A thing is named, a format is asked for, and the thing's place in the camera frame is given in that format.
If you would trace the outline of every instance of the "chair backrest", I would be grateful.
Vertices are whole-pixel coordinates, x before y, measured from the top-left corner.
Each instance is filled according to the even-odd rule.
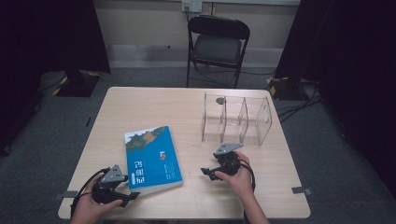
[[[250,38],[250,30],[246,24],[239,20],[200,15],[190,19],[189,33],[201,35],[216,35],[235,39]]]

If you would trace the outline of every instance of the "clear acrylic box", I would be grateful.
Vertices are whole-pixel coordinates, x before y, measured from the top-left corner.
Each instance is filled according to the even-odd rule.
[[[268,99],[205,94],[202,141],[261,146],[272,125]]]

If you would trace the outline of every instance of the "wooden table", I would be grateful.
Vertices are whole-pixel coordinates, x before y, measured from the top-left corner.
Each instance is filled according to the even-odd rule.
[[[305,195],[291,188],[301,182],[268,91],[110,88],[92,127],[68,190],[79,190],[95,172],[118,164],[127,174],[124,134],[168,125],[177,151],[184,184],[138,197],[116,208],[105,219],[240,219],[243,206],[224,181],[210,181],[201,168],[216,168],[213,152],[219,143],[202,142],[205,92],[244,97],[268,97],[273,125],[260,147],[238,150],[250,158],[256,176],[255,195],[269,218],[305,218],[310,209]],[[127,184],[117,191],[128,193]],[[70,218],[72,199],[64,199],[60,218]]]

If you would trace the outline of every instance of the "book cover illustration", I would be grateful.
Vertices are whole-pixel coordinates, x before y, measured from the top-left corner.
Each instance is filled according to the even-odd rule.
[[[183,183],[168,126],[126,133],[129,190],[145,195]]]

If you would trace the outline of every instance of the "black folding chair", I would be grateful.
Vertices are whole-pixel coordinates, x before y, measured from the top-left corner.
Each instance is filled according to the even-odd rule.
[[[200,15],[189,21],[188,29],[187,87],[190,84],[190,64],[193,62],[195,70],[197,63],[235,69],[233,87],[236,88],[250,38],[248,26],[239,20]],[[198,34],[195,43],[192,34]]]

